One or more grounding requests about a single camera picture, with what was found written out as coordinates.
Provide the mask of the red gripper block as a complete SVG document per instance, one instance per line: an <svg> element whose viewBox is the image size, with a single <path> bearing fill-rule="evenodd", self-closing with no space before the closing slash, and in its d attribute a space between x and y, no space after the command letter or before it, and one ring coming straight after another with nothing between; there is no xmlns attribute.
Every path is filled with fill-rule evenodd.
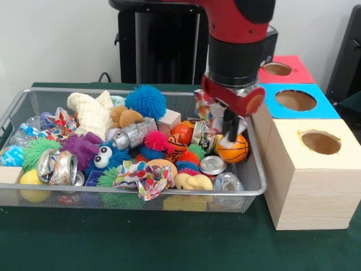
<svg viewBox="0 0 361 271"><path fill-rule="evenodd" d="M228 107L223 114L223 135L229 132L230 142L235 142L237 138L238 115L247 117L257 112L266 95L265 89L258 84L243 89L231 89L215 83L206 75L202 77L201 86L208 96Z"/></svg>

